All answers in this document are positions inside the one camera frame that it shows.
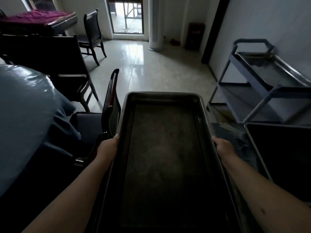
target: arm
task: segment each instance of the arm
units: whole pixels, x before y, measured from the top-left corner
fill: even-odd
[[[311,209],[238,157],[229,141],[213,137],[217,152],[265,232],[311,232]]]
[[[84,232],[103,175],[117,152],[117,144],[117,136],[103,141],[95,160],[26,227],[23,233]]]

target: magenta cloth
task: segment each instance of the magenta cloth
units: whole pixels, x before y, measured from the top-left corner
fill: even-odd
[[[58,11],[39,11],[32,10],[20,15],[1,18],[1,22],[7,23],[25,23],[25,24],[48,24],[55,20],[63,19],[73,13]]]

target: cylindrical air conditioner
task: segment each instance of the cylindrical air conditioner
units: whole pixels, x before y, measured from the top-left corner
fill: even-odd
[[[149,50],[164,48],[164,5],[165,0],[149,0]]]

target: hand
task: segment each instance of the hand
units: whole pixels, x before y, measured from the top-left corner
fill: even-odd
[[[117,153],[118,142],[118,135],[115,135],[112,139],[102,141],[97,149],[95,161],[100,162],[101,164],[105,164],[107,167],[109,167]]]
[[[227,168],[229,164],[229,160],[233,157],[238,157],[238,155],[235,153],[233,145],[230,143],[230,141],[212,137],[213,142],[217,144],[217,152],[218,155],[221,158],[222,164]]]

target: forearm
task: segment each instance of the forearm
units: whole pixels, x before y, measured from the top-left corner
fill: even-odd
[[[94,160],[23,232],[83,232],[109,164]]]
[[[265,232],[311,232],[311,209],[257,173],[238,156],[225,166]]]

